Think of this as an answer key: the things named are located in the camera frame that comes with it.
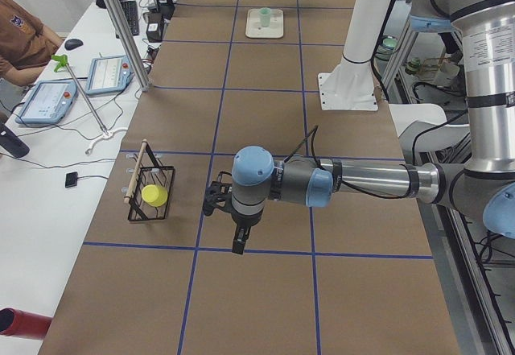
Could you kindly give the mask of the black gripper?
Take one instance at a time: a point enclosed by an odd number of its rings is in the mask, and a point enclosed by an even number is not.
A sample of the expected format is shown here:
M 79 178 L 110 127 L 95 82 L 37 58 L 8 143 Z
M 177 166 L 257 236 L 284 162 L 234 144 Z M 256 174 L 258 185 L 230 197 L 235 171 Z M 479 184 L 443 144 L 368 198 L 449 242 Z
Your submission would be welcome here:
M 262 209 L 259 212 L 251 215 L 239 213 L 235 209 L 231 211 L 231 218 L 236 224 L 232 246 L 233 253 L 243 254 L 245 252 L 245 245 L 249 238 L 251 228 L 262 219 L 262 214 Z

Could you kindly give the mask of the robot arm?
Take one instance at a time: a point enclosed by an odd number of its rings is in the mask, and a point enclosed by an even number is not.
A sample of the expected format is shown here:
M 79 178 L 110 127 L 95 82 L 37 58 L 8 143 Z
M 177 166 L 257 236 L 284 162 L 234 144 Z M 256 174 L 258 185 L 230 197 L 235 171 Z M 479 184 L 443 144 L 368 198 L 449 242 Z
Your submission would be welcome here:
M 242 254 L 266 200 L 326 206 L 333 193 L 415 197 L 453 208 L 488 230 L 514 235 L 514 0 L 413 0 L 418 30 L 455 28 L 462 37 L 471 158 L 463 164 L 380 165 L 245 147 L 233 160 L 228 207 Z

